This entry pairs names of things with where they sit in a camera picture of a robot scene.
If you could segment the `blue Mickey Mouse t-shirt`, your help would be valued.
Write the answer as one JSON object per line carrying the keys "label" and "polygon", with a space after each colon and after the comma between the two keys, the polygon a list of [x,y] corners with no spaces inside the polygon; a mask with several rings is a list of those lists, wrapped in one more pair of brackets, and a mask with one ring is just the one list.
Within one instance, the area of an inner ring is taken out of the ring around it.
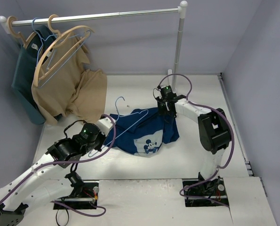
{"label": "blue Mickey Mouse t-shirt", "polygon": [[[151,157],[159,151],[162,144],[169,144],[179,139],[174,117],[159,115],[157,107],[148,108],[148,110],[149,113],[140,122],[114,141],[113,148],[135,156]],[[116,135],[123,132],[142,115],[132,115],[116,122]],[[115,120],[118,118],[117,114],[110,116]]]}

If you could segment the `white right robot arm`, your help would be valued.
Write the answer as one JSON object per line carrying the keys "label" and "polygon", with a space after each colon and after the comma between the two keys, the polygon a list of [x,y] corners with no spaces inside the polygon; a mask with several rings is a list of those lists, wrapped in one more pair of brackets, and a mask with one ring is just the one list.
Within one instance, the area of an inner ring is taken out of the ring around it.
{"label": "white right robot arm", "polygon": [[190,103],[186,96],[174,93],[170,85],[158,86],[156,90],[160,92],[155,97],[160,115],[180,114],[198,124],[200,143],[207,153],[198,174],[197,188],[203,194],[210,193],[215,187],[212,178],[217,175],[223,154],[233,141],[224,111]]}

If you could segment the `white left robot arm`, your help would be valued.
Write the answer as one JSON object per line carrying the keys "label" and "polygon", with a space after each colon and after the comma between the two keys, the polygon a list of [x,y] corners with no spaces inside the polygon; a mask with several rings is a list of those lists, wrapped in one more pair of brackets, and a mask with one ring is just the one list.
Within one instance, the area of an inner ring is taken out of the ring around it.
{"label": "white left robot arm", "polygon": [[101,151],[116,120],[102,115],[96,123],[84,123],[80,133],[56,141],[18,178],[0,188],[0,226],[17,226],[36,208],[63,197],[79,197],[84,181],[77,173],[81,159]]}

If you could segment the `beige hanging shirt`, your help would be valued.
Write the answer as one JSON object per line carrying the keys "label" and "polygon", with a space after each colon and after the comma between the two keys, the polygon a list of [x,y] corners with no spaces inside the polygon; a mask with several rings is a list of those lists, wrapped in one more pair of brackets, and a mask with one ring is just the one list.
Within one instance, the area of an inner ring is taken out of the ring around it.
{"label": "beige hanging shirt", "polygon": [[74,114],[94,123],[104,113],[107,76],[87,68],[88,56],[80,48],[42,88],[32,85],[32,96],[47,124],[57,125],[56,117]]}

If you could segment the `wooden hanger with beige shirt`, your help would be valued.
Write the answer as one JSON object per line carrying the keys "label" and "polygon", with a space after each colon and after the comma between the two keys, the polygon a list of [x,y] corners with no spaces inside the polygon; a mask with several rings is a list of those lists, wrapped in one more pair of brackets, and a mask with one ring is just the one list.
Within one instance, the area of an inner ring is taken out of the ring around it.
{"label": "wooden hanger with beige shirt", "polygon": [[[39,81],[44,79],[46,76],[48,76],[62,61],[64,61],[66,59],[66,61],[53,73],[52,76],[54,76],[55,73],[57,73],[57,71],[63,67],[63,65],[78,51],[78,49],[80,47],[82,47],[82,45],[84,44],[84,42],[91,36],[92,33],[94,33],[94,30],[92,30],[90,27],[85,26],[85,25],[79,25],[76,27],[73,27],[67,31],[65,31],[64,33],[60,33],[59,30],[55,30],[52,28],[51,24],[52,24],[52,20],[56,18],[56,19],[60,19],[60,17],[58,17],[58,15],[56,14],[52,14],[49,18],[48,18],[48,28],[50,29],[50,31],[52,31],[53,33],[57,34],[57,38],[54,40],[54,42],[45,50],[45,52],[42,54],[42,56],[40,57],[40,59],[37,62],[36,68],[35,68],[35,72],[34,72],[34,79],[33,79],[33,83],[34,86],[38,87],[39,86]],[[62,45],[64,45],[68,39],[70,38],[74,38],[75,36],[71,36],[71,33],[74,30],[77,29],[84,29],[84,36],[81,37],[80,39],[77,41],[77,43],[75,43],[66,53],[63,54],[63,56],[52,66],[49,67],[47,69],[47,72],[44,72],[41,69],[41,66],[45,60],[45,57],[48,55],[48,53],[50,52],[51,49],[56,49]]]}

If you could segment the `dark teal hanging shirt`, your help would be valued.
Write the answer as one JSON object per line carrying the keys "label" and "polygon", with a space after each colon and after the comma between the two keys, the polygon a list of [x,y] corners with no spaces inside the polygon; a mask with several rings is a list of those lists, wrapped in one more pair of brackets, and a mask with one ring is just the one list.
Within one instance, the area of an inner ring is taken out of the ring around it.
{"label": "dark teal hanging shirt", "polygon": [[[53,40],[46,41],[43,50],[46,50],[52,42]],[[35,125],[44,124],[46,121],[33,100],[31,89],[36,67],[37,52],[40,45],[40,40],[35,34],[35,37],[32,38],[30,44],[26,48],[20,48],[16,70],[11,85],[14,94],[22,104],[27,116]]]}

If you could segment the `silver clothes rack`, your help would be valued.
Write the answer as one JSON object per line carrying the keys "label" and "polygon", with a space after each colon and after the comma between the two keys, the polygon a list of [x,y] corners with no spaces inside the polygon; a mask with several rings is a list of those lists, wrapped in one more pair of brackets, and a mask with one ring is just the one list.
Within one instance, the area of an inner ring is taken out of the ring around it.
{"label": "silver clothes rack", "polygon": [[[179,24],[177,30],[177,40],[176,40],[176,50],[173,70],[169,69],[168,72],[172,72],[171,87],[176,90],[176,80],[177,71],[179,66],[179,58],[182,44],[182,37],[184,31],[184,21],[186,17],[188,2],[183,0],[180,2],[179,6],[176,8],[166,8],[166,9],[153,9],[153,10],[139,10],[139,11],[127,11],[127,12],[113,12],[113,13],[100,13],[100,14],[87,14],[87,15],[77,15],[77,16],[61,16],[51,19],[52,23],[64,23],[64,22],[75,22],[75,21],[87,21],[96,19],[107,19],[115,17],[128,17],[128,16],[143,16],[143,15],[153,15],[153,14],[165,14],[165,13],[178,13],[179,14]],[[8,20],[5,16],[0,16],[0,25],[7,34],[13,34],[15,40],[21,39],[22,36],[19,33],[15,33],[12,27],[16,26],[28,26],[32,24],[47,24],[48,19],[31,19],[31,20]]]}

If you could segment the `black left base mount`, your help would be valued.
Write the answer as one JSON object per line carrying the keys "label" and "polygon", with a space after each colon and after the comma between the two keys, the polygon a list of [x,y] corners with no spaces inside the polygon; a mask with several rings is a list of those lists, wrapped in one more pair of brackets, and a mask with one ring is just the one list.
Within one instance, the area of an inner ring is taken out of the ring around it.
{"label": "black left base mount", "polygon": [[76,172],[65,176],[70,181],[72,192],[56,202],[63,203],[75,210],[93,210],[98,203],[99,181],[83,180]]}

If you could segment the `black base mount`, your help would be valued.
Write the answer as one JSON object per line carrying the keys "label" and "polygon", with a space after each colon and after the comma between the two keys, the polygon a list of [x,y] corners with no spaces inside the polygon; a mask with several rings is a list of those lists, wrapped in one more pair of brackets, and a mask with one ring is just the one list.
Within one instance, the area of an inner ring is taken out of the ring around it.
{"label": "black base mount", "polygon": [[190,207],[229,207],[224,180],[217,177],[199,186],[193,186],[180,192],[185,206]]}
{"label": "black base mount", "polygon": [[56,202],[63,203],[75,210],[93,210],[98,203],[99,181],[83,180],[76,172],[65,176],[70,181],[72,192]]}

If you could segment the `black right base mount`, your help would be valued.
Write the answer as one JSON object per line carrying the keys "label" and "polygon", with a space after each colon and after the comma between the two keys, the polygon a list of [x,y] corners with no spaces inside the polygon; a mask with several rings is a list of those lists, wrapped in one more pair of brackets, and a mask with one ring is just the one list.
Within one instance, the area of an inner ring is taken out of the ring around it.
{"label": "black right base mount", "polygon": [[224,180],[217,177],[199,186],[193,186],[180,192],[185,206],[190,207],[229,207]]}

